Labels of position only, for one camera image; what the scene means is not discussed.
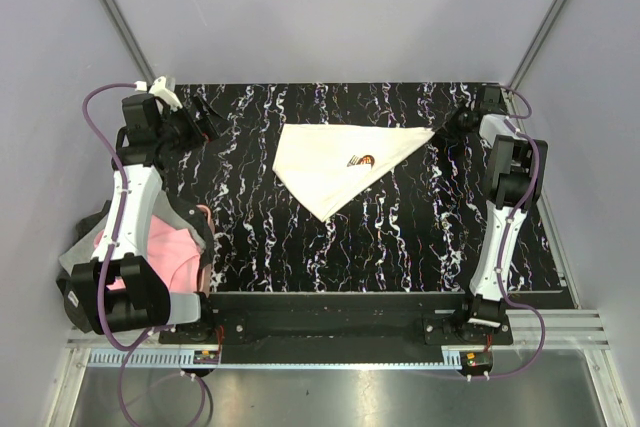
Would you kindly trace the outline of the white cloth napkin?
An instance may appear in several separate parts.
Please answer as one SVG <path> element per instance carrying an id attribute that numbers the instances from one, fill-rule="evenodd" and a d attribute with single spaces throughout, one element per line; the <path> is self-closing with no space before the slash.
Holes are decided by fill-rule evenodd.
<path id="1" fill-rule="evenodd" d="M 434 134 L 427 127 L 286 124 L 272 170 L 289 193 L 324 222 Z M 372 155 L 375 165 L 348 167 L 354 155 Z"/>

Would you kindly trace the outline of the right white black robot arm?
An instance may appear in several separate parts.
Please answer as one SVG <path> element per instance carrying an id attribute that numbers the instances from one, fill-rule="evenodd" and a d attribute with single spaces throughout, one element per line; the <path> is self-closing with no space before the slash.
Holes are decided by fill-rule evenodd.
<path id="1" fill-rule="evenodd" d="M 511 261 L 524 221 L 541 196 L 548 154 L 545 141 L 529 137 L 507 115 L 481 112 L 473 119 L 491 152 L 483 183 L 484 240 L 468 296 L 452 325 L 457 337 L 470 344 L 509 329 Z"/>

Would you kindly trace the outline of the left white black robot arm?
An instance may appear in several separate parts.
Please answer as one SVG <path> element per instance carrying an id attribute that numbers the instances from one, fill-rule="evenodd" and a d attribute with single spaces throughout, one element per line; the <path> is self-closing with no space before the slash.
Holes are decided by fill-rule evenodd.
<path id="1" fill-rule="evenodd" d="M 88 261 L 73 267 L 73 291 L 97 334 L 181 325 L 190 340 L 206 342 L 216 319 L 203 310 L 204 294 L 169 289 L 148 259 L 148 237 L 163 186 L 164 154 L 218 139 L 224 120 L 199 94 L 184 108 L 138 93 L 123 99 L 122 112 L 125 125 L 106 144 L 114 169 L 106 225 Z"/>

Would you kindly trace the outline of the silver fork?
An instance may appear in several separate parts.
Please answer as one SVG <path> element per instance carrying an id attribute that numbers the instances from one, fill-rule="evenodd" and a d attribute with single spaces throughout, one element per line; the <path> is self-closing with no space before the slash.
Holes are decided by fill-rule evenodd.
<path id="1" fill-rule="evenodd" d="M 348 166 L 348 167 L 351 167 L 351 166 L 358 165 L 359 163 L 360 163 L 360 157 L 359 157 L 359 156 L 357 156 L 357 155 L 354 155 L 354 156 L 352 156 L 352 157 L 350 158 L 350 160 L 348 161 L 347 166 Z"/>

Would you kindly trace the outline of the copper spoon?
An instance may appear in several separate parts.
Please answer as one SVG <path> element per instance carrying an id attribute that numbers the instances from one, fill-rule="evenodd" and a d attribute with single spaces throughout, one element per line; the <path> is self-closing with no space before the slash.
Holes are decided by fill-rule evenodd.
<path id="1" fill-rule="evenodd" d="M 364 155 L 359 158 L 357 165 L 368 165 L 373 167 L 375 165 L 375 158 L 372 155 Z"/>

